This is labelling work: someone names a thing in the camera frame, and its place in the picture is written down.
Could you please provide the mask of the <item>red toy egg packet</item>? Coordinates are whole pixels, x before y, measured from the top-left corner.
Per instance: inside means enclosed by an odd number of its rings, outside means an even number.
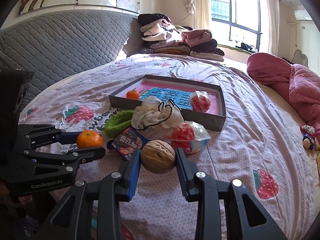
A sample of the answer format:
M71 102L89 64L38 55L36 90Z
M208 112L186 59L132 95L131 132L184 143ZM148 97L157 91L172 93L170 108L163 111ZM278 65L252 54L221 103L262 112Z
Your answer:
M204 150L211 139L204 126L185 121L171 130L167 141L174 149L181 148L185 154L194 154Z

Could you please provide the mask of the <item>brown walnut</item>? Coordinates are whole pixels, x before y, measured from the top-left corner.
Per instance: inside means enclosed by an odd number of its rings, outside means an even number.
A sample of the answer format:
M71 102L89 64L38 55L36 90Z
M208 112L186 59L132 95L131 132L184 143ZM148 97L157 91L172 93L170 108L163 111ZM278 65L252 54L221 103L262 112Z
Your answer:
M140 153L142 165L150 172L164 174L175 167L175 151L161 140L146 143Z

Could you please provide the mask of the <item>orange tangerine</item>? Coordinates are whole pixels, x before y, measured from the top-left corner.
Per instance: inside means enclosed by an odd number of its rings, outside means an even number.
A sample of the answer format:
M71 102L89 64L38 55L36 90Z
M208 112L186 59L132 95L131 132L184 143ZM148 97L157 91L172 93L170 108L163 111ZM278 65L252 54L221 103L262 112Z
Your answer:
M92 130L81 132L76 139L77 148L89 148L103 146L103 138Z

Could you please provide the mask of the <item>blue cookie packet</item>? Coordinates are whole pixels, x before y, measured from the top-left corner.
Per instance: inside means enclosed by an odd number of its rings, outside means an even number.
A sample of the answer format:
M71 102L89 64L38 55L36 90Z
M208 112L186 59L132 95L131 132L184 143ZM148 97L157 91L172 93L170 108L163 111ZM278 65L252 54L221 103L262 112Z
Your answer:
M149 139L146 139L134 128L129 127L116 138L109 140L107 149L115 152L125 161L129 161L134 150L141 150L147 142L149 142Z

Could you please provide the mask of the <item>cream lace scrunchie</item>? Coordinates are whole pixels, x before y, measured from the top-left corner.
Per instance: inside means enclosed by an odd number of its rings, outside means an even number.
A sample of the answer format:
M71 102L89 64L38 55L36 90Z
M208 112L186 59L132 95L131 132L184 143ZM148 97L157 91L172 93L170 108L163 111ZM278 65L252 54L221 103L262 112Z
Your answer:
M182 110L172 99L159 100L155 96L148 96L142 105L135 108L131 119L131 126L144 131L150 127L172 128L184 122Z

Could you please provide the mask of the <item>green fuzzy scrunchie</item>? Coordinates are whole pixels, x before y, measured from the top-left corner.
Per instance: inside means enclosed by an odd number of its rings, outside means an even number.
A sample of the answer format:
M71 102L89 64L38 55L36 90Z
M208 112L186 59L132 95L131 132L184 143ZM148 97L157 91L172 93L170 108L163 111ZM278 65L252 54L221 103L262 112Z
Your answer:
M104 126L108 138L115 138L131 126L134 111L126 110L110 117Z

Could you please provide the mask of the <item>grey shallow cardboard box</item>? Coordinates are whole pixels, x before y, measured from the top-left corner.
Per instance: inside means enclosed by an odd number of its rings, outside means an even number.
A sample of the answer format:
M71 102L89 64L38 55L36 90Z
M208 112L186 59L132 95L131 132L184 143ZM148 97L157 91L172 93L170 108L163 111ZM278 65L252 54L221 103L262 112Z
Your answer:
M189 103L195 91L207 92L210 108L206 112L194 111ZM184 120L202 124L206 129L222 131L226 120L226 107L220 86L210 83L166 76L144 75L111 93L113 108L132 109L140 106L148 96L161 101L173 100L182 110Z

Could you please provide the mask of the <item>blue book in box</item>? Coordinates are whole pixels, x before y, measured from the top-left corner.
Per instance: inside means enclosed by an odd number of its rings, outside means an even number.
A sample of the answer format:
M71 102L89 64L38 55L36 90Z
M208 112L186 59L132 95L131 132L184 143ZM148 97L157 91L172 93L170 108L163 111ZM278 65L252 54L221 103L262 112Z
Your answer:
M140 99L143 101L148 96L155 96L161 101L167 101L171 99L181 109L190 109L192 107L189 103L191 93L181 90L169 89L169 88L147 88L140 93Z

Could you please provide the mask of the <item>grey quilted headboard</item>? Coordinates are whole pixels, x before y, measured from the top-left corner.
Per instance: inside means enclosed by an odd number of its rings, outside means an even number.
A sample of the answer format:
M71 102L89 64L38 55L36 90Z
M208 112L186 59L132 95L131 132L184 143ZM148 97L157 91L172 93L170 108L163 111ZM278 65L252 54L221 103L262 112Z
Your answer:
M49 86L139 53L136 16L104 10L56 11L1 30L1 67L33 72L26 106Z

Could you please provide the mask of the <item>small doll toy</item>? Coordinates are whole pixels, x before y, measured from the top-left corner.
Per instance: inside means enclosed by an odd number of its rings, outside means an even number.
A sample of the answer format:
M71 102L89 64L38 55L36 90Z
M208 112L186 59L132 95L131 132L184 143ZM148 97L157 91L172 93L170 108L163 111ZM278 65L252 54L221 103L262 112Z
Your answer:
M309 125L300 126L300 131L303 135L303 147L306 150L315 148L315 128Z

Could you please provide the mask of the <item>pile of folded clothes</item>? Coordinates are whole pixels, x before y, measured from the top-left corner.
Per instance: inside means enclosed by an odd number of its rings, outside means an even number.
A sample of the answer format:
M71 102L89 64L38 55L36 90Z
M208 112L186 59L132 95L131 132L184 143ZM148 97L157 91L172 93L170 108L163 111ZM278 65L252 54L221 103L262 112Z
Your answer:
M190 55L198 59L224 61L225 53L207 29L192 29L174 25L163 14L140 14L144 54Z

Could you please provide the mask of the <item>cream left curtain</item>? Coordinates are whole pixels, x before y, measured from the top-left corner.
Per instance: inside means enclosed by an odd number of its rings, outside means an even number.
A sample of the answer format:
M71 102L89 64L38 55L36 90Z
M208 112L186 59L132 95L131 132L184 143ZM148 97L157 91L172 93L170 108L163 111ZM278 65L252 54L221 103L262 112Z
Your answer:
M187 0L187 12L194 15L195 29L208 29L211 21L209 0Z

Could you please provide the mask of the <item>cream curtain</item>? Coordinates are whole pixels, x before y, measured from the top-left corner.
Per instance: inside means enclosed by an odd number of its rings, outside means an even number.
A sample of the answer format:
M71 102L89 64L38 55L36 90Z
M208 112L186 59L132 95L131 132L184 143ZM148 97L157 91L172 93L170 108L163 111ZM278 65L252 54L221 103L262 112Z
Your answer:
M268 53L278 55L279 49L279 28L280 28L280 5L279 0L266 0L268 9L269 41Z
M187 0L187 12L194 15L195 29L208 29L211 21L209 0Z

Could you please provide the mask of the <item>cream right curtain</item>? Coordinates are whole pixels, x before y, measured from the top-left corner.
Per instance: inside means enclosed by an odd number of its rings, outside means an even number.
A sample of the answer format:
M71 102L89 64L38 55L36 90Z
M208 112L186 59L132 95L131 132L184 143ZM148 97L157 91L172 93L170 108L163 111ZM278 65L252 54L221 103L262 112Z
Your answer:
M280 5L279 0L266 0L268 9L269 41L268 53L278 55L279 49L279 28L280 28Z

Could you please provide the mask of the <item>white air conditioner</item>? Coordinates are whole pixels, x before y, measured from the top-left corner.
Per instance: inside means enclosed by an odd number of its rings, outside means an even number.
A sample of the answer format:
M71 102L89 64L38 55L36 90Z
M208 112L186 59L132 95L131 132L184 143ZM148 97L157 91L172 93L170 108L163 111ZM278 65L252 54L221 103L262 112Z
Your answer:
M294 15L297 21L313 21L312 17L305 9L295 10Z

